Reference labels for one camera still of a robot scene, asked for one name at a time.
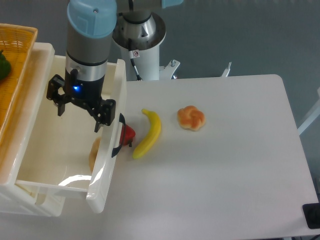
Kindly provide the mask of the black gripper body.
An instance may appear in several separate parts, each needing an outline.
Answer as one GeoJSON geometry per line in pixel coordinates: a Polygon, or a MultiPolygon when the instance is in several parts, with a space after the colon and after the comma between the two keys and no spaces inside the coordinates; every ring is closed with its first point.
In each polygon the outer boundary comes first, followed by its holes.
{"type": "Polygon", "coordinates": [[[64,99],[65,104],[86,110],[95,121],[110,126],[116,116],[116,101],[103,99],[102,88],[104,78],[94,81],[79,79],[79,71],[65,71],[65,78],[55,74],[48,82],[46,98],[50,101],[64,99]]]}

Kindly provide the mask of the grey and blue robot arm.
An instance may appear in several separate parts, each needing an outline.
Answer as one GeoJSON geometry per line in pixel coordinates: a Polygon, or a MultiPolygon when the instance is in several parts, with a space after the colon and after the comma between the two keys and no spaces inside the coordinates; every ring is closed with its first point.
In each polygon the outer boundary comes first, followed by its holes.
{"type": "Polygon", "coordinates": [[[72,103],[95,120],[95,129],[112,124],[117,100],[102,98],[111,44],[120,48],[129,81],[154,81],[173,73],[160,66],[166,36],[154,9],[180,5],[179,0],[71,0],[67,5],[65,76],[55,75],[46,97],[58,115],[72,103]]]}

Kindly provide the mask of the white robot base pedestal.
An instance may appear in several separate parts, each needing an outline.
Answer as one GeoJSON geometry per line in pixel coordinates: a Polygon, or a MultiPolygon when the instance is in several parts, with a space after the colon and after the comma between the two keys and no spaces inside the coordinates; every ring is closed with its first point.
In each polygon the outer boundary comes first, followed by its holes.
{"type": "Polygon", "coordinates": [[[125,61],[127,81],[176,78],[179,61],[172,59],[167,65],[160,65],[160,45],[166,37],[166,26],[156,13],[142,10],[119,14],[112,37],[125,61]]]}

